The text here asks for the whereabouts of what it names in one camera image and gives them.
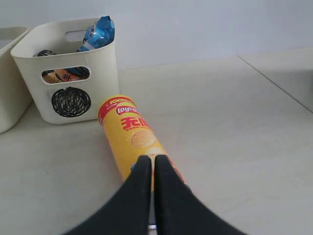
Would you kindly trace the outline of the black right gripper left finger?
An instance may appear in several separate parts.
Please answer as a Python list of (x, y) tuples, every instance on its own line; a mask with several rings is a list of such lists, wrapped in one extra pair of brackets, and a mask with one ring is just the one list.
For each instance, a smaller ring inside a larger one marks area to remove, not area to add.
[(147, 235), (151, 201), (151, 159), (140, 156), (116, 194), (67, 235)]

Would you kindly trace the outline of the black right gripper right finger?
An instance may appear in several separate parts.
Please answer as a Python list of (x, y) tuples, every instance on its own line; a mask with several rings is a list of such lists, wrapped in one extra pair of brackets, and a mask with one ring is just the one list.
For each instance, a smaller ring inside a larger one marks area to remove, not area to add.
[(243, 235), (213, 213), (181, 180), (165, 155), (155, 158), (155, 217), (159, 235)]

